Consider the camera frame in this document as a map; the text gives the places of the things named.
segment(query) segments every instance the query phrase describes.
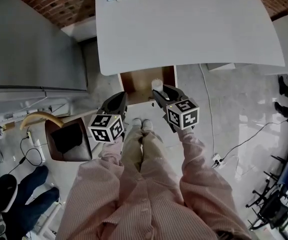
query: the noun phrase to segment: chair leg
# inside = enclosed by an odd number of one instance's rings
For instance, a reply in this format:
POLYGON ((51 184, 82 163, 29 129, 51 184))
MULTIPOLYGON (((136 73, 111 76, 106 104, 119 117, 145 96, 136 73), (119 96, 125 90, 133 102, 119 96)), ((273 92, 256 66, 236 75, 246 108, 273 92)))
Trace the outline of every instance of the chair leg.
POLYGON ((258 213, 256 213, 256 211, 255 211, 255 209, 254 208, 252 208, 252 210, 254 211, 254 213, 258 216, 258 213))
POLYGON ((278 181, 278 176, 272 173, 268 173, 264 171, 264 174, 268 175, 270 178, 272 178, 275 181, 278 181))
POLYGON ((253 203, 251 203, 251 204, 247 204, 246 205, 246 208, 249 208, 249 207, 252 207, 253 205, 259 205, 259 203, 261 202, 261 200, 264 200, 264 202, 265 202, 265 200, 266 200, 266 197, 265 197, 265 195, 269 192, 269 190, 271 189, 270 187, 269 187, 269 183, 270 183, 270 181, 269 181, 269 179, 267 179, 266 180, 266 186, 265 186, 265 189, 264 189, 264 192, 262 193, 262 194, 260 194, 260 193, 258 193, 256 190, 253 190, 253 194, 257 194, 257 195, 259 195, 259 198, 257 199, 257 200, 255 200, 253 203))
POLYGON ((272 157, 274 158, 274 159, 277 159, 279 162, 281 162, 282 164, 285 164, 285 163, 287 163, 287 161, 285 160, 285 159, 283 159, 283 158, 281 158, 281 157, 279 157, 279 156, 274 156, 274 155, 272 155, 272 157))
POLYGON ((261 200, 266 200, 265 196, 262 195, 262 194, 260 194, 260 193, 258 193, 256 190, 253 190, 253 194, 259 195, 259 198, 256 199, 253 203, 247 204, 247 205, 246 205, 246 208, 250 208, 250 207, 252 207, 253 205, 257 205, 261 200))
POLYGON ((254 226, 254 224, 252 224, 251 221, 250 221, 249 219, 248 219, 248 222, 250 223, 250 225, 251 225, 252 227, 254 226))

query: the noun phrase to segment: wooden drawer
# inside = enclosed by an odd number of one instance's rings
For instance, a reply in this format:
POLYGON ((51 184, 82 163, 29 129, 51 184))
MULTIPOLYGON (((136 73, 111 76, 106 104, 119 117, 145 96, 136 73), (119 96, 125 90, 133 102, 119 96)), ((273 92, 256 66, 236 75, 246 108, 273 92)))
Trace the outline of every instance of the wooden drawer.
POLYGON ((165 85, 176 87, 176 67, 164 66, 119 74, 121 87, 128 94, 128 104, 153 100, 151 83, 154 79, 160 79, 165 85))

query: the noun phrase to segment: black chair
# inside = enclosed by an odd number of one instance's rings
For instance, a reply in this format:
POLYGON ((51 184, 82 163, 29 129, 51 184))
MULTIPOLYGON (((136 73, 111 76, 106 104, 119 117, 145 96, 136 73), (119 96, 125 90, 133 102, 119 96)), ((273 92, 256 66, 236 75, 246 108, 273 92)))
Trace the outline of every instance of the black chair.
POLYGON ((267 224, 270 225, 271 229, 274 229, 281 227, 285 223, 285 221, 288 219, 288 207, 280 201, 280 198, 283 195, 284 194, 282 192, 277 190, 264 201, 259 213, 256 213, 253 209, 258 219, 260 219, 262 223, 258 226, 254 226, 251 223, 251 230, 257 230, 267 224))
POLYGON ((267 179, 266 180, 266 186, 265 186, 265 189, 264 189, 264 191, 263 191, 263 193, 262 194, 260 194, 259 192, 257 192, 256 190, 253 190, 253 194, 257 194, 257 195, 259 195, 259 198, 258 199, 256 199, 253 203, 251 203, 251 204, 247 204, 246 205, 246 208, 250 208, 250 207, 252 207, 253 205, 260 205, 260 202, 261 201, 266 201, 267 200, 267 198, 266 198, 266 194, 272 189, 272 187, 269 187, 269 183, 270 183, 270 180, 269 179, 267 179))
MULTIPOLYGON (((278 160, 279 162, 281 162, 283 165, 287 163, 287 161, 279 156, 274 156, 272 155, 271 156, 272 158, 278 160)), ((266 171, 264 171, 264 174, 266 174, 267 176, 269 176, 271 179, 275 180, 276 182, 278 181, 279 179, 279 175, 276 175, 276 174, 273 174, 273 173, 268 173, 266 171)))

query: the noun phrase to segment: white floor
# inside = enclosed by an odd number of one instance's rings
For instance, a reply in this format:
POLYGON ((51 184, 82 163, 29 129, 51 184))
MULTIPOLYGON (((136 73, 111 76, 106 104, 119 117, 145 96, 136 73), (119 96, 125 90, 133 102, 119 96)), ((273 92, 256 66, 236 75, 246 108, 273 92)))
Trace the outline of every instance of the white floor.
MULTIPOLYGON (((212 107, 214 152, 220 156, 223 157, 231 148, 251 137, 264 124, 285 120, 273 107, 274 101, 288 106, 288 99, 279 95, 277 76, 262 76, 253 65, 229 71, 205 70, 204 73, 212 107)), ((207 163, 212 165, 211 113, 201 71, 197 65, 178 66, 177 75, 178 87, 200 106, 200 123, 195 127, 195 134, 205 143, 205 157, 207 163)), ((169 161, 180 177, 183 149, 177 135, 171 132, 162 116, 161 109, 156 105, 152 106, 152 102, 147 102, 130 106, 125 121, 130 123, 133 118, 153 121, 156 133, 161 136, 169 151, 169 161)), ((43 124, 32 126, 30 130, 34 141, 46 143, 43 124)), ((25 131, 20 132, 15 128, 5 132, 3 139, 0 139, 4 156, 4 163, 0 164, 0 176, 8 173, 22 158, 19 143, 25 134, 25 131)), ((23 142, 24 151, 31 148, 27 140, 23 142)), ((64 203, 80 163, 54 161, 50 158, 47 145, 41 148, 50 174, 46 184, 37 189, 33 197, 54 185, 60 189, 61 201, 64 203)), ((246 209, 245 205, 254 197, 253 189, 262 189, 266 178, 263 171, 276 172, 279 167, 279 163, 270 155, 285 157, 287 151, 288 122, 271 124, 251 141, 233 150, 225 159, 227 164, 217 170, 231 184, 237 211, 244 221, 255 218, 251 209, 246 209)), ((29 153, 28 157, 38 162, 39 156, 35 151, 29 153)), ((12 174, 20 181, 33 170, 34 167, 25 161, 12 174)), ((53 230, 57 230, 62 212, 59 212, 54 221, 53 230)))

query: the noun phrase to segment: wire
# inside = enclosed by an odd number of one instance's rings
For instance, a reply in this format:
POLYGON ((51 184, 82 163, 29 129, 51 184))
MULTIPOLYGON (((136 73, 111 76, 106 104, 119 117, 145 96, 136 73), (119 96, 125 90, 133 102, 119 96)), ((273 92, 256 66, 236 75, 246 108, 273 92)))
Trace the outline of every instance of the wire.
POLYGON ((16 165, 8 174, 10 174, 12 171, 14 171, 19 166, 20 166, 20 163, 18 165, 16 165))
POLYGON ((263 127, 260 128, 260 130, 259 130, 258 132, 256 132, 256 133, 255 133, 253 136, 251 136, 249 139, 245 140, 243 143, 241 143, 241 144, 233 147, 231 150, 229 150, 229 152, 224 156, 223 159, 220 160, 220 162, 222 162, 222 161, 228 156, 228 154, 229 154, 231 151, 233 151, 235 148, 238 148, 238 147, 240 147, 242 144, 250 141, 253 137, 255 137, 258 133, 260 133, 267 125, 271 125, 271 124, 280 125, 280 124, 282 124, 282 123, 284 123, 284 122, 288 122, 288 119, 287 119, 287 120, 284 120, 284 121, 282 121, 282 122, 279 122, 279 123, 276 123, 276 122, 268 122, 268 123, 266 123, 263 127))
POLYGON ((4 156, 3 156, 3 153, 2 153, 2 150, 0 149, 0 155, 2 156, 2 158, 4 159, 4 156))
POLYGON ((40 166, 40 165, 43 163, 43 158, 42 158, 42 155, 40 154, 40 152, 39 152, 38 149, 36 149, 36 148, 30 148, 30 149, 24 154, 23 149, 22 149, 22 142, 23 142, 23 140, 25 140, 25 139, 27 139, 27 137, 23 138, 23 139, 20 141, 20 144, 19 144, 19 147, 20 147, 20 150, 22 151, 23 156, 25 157, 25 159, 26 159, 32 166, 36 166, 36 167, 40 166), (33 163, 27 158, 27 154, 28 154, 28 152, 30 152, 31 150, 36 150, 36 151, 38 152, 39 156, 40 156, 40 163, 37 164, 37 165, 36 165, 36 164, 33 164, 33 163))
POLYGON ((238 168, 238 165, 239 165, 239 156, 238 155, 232 155, 229 159, 228 159, 228 161, 231 159, 231 158, 233 158, 233 157, 237 157, 237 159, 238 159, 238 162, 237 162, 237 164, 236 164, 236 169, 235 169, 235 172, 239 175, 239 176, 243 176, 243 175, 245 175, 245 174, 247 174, 247 173, 249 173, 253 168, 255 168, 256 166, 254 165, 253 167, 251 167, 248 171, 246 171, 245 173, 243 173, 243 174, 239 174, 238 172, 237 172, 237 168, 238 168))
POLYGON ((211 117, 211 122, 212 122, 212 133, 213 133, 213 156, 215 155, 215 136, 214 136, 214 124, 213 124, 213 113, 212 113, 212 106, 211 106, 211 102, 210 102, 210 98, 209 98, 209 92, 208 92, 208 88, 207 88, 207 84, 206 84, 206 79, 205 79, 205 75, 204 72, 202 70, 202 66, 201 64, 198 64, 200 71, 202 72, 203 75, 203 79, 204 79, 204 84, 206 87, 206 92, 207 92, 207 96, 208 96, 208 101, 209 101, 209 110, 210 110, 210 117, 211 117))
POLYGON ((65 106, 66 104, 61 105, 60 107, 58 107, 57 109, 55 109, 54 111, 51 112, 51 114, 53 114, 55 111, 59 110, 60 108, 62 108, 63 106, 65 106))
POLYGON ((44 146, 44 145, 48 145, 47 143, 45 143, 45 144, 41 144, 41 145, 34 145, 34 147, 36 148, 39 148, 39 147, 41 147, 41 146, 44 146))
MULTIPOLYGON (((229 154, 231 151, 233 151, 234 149, 240 147, 242 144, 250 141, 250 140, 251 140, 253 137, 255 137, 260 131, 262 131, 267 125, 270 125, 270 124, 281 125, 281 124, 284 123, 284 122, 288 122, 288 119, 287 119, 287 120, 284 120, 284 121, 282 121, 282 122, 279 122, 279 123, 276 123, 276 122, 268 122, 268 123, 266 123, 263 127, 261 127, 261 128, 259 129, 258 132, 256 132, 256 133, 255 133, 253 136, 251 136, 249 139, 245 140, 245 141, 242 142, 241 144, 239 144, 239 145, 233 147, 231 150, 229 150, 229 152, 224 156, 224 158, 223 158, 223 159, 220 159, 220 162, 222 162, 222 161, 228 156, 228 154, 229 154)), ((253 166, 253 167, 251 167, 247 172, 245 172, 245 173, 243 173, 243 174, 239 174, 239 173, 237 172, 237 168, 238 168, 238 165, 239 165, 239 156, 238 156, 238 155, 233 155, 233 156, 231 156, 230 158, 233 158, 233 157, 235 157, 235 156, 238 157, 238 162, 237 162, 237 165, 236 165, 236 173, 237 173, 238 175, 243 176, 243 175, 245 175, 246 173, 250 172, 250 171, 255 167, 255 166, 253 166)), ((215 168, 217 168, 218 166, 219 166, 219 162, 214 162, 214 164, 212 165, 212 168, 215 169, 215 168)))

